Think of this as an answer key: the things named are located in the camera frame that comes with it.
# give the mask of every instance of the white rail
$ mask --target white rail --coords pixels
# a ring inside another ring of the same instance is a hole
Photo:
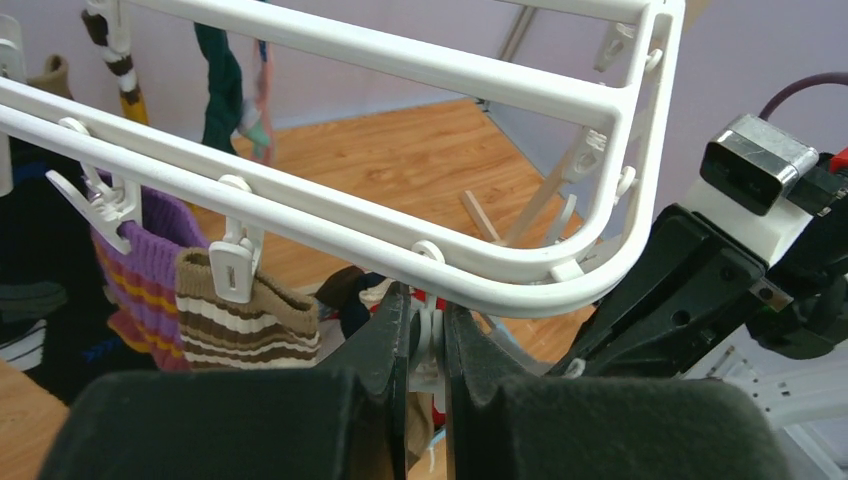
[[[2,78],[0,105],[5,107],[0,107],[0,130],[222,214],[244,218],[485,313],[535,318],[574,310],[610,290],[641,254],[653,215],[683,21],[682,0],[599,2],[619,5],[613,13],[640,12],[636,53],[622,88],[261,2],[123,1],[597,128],[607,133],[609,141],[590,214],[576,235],[558,245],[530,250],[501,247]],[[588,0],[561,3],[573,5],[576,13],[606,11],[587,7],[594,3]],[[619,14],[610,16],[621,18]],[[618,253],[583,274],[575,270],[575,259],[594,244],[609,220],[652,36],[663,50],[663,60],[652,74],[657,88],[647,107],[647,128],[636,165],[639,187],[632,195],[630,220]],[[51,125],[65,117],[83,122],[94,138]],[[242,176],[254,193],[221,190],[216,180],[226,173]],[[447,264],[409,251],[419,240],[436,244]],[[518,285],[551,277],[560,281]]]

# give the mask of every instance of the black foam pad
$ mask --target black foam pad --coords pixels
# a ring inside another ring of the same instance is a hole
[[[474,422],[479,478],[783,480],[756,406],[711,380],[512,377]]]

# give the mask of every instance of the plastic clip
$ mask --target plastic clip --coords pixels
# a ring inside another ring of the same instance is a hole
[[[73,118],[63,118],[59,125],[90,136],[85,125]],[[110,187],[94,167],[81,165],[85,183],[93,193],[90,201],[59,172],[50,170],[45,176],[109,245],[124,255],[130,253],[130,243],[118,235],[118,227],[128,221],[141,225],[141,186],[113,175]]]
[[[106,19],[106,43],[110,50],[120,55],[130,53],[129,17],[120,0],[87,0],[86,11]]]
[[[8,15],[0,15],[0,76],[26,83],[21,25]]]
[[[251,192],[247,182],[236,175],[224,175],[218,181]],[[240,220],[232,217],[227,217],[226,229],[224,239],[209,246],[215,294],[229,302],[247,303],[262,260],[265,231],[252,225],[242,225]]]
[[[562,179],[577,183],[589,176],[603,162],[607,136],[589,127],[583,127],[572,145],[573,147],[569,147],[565,152],[565,155],[570,155],[571,158],[562,171]]]
[[[445,263],[442,251],[428,240],[416,242],[412,251]],[[440,351],[444,341],[443,312],[436,308],[435,295],[428,293],[425,298],[424,305],[418,308],[421,334],[418,337],[418,348],[409,364],[409,390],[432,393],[436,410],[444,413],[447,411],[445,376],[440,371],[436,353]]]
[[[618,205],[621,197],[623,197],[631,187],[636,185],[636,183],[638,183],[638,180],[636,179],[636,169],[630,165],[622,168],[621,175],[618,176],[618,185],[615,188],[615,200],[613,204]]]
[[[623,52],[633,47],[635,38],[635,28],[623,23],[610,22],[601,48],[595,56],[595,70],[605,72]]]

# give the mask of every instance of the floor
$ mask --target floor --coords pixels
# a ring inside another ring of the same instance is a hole
[[[498,231],[506,231],[542,182],[470,101],[280,131],[276,137],[276,168],[475,236],[480,233],[460,202],[463,190],[473,191]],[[548,206],[521,246],[538,246],[558,203]],[[201,210],[197,217],[210,238],[222,236],[221,215]],[[266,238],[262,268],[287,285],[314,284],[344,266],[289,240]],[[537,359],[555,362],[588,313],[505,322]],[[33,478],[65,414],[55,398],[0,363],[0,479]],[[444,442],[432,457],[433,462],[425,455],[410,478],[447,478]]]

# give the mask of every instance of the orange stripe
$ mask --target orange stripe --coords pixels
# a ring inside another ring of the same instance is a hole
[[[111,328],[115,333],[118,334],[119,337],[121,337],[121,340],[123,340],[124,343],[126,343],[130,348],[139,353],[150,353],[150,346],[153,345],[159,350],[163,350],[165,352],[170,353],[174,358],[183,357],[182,350],[180,350],[176,345],[168,343],[165,340],[159,338],[158,336],[148,332],[147,329],[144,328],[144,325],[140,325],[138,322],[133,321],[133,325],[138,329],[138,332],[141,333],[147,343],[136,342],[134,340],[128,339],[123,335],[123,333],[119,329],[115,328],[115,326],[112,325],[112,322],[106,323],[109,325],[109,328]]]
[[[161,306],[166,312],[170,314],[177,314],[177,306],[169,302],[165,297],[158,297],[156,295],[152,295],[143,287],[133,285],[126,278],[121,276],[119,273],[115,272],[112,268],[114,262],[112,262],[112,260],[101,251],[100,246],[97,245],[97,242],[94,242],[94,249],[97,251],[97,256],[98,258],[100,258],[100,261],[101,263],[103,263],[106,271],[109,272],[109,276],[112,277],[112,280],[114,280],[115,283],[123,287],[124,291],[126,291],[132,296],[143,298],[144,301],[150,305]]]

